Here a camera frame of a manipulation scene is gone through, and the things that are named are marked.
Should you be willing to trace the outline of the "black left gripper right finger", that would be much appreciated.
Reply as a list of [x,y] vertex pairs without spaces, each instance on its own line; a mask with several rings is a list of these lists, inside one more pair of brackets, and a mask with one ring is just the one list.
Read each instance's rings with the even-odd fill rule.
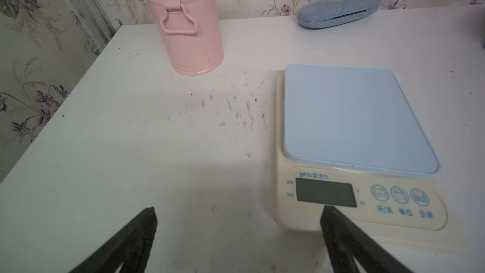
[[334,272],[410,272],[334,206],[324,206],[320,226]]

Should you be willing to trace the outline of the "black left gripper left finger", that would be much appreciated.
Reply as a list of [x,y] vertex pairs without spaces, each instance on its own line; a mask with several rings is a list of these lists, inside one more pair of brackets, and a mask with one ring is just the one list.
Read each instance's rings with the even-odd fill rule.
[[72,272],[144,272],[156,231],[155,209],[146,208]]

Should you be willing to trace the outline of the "blue cream kitchen scale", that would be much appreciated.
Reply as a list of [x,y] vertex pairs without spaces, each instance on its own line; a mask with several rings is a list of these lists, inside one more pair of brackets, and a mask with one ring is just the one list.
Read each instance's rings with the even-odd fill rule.
[[438,159],[394,74],[291,64],[275,91],[280,227],[319,231],[334,206],[381,243],[462,250]]

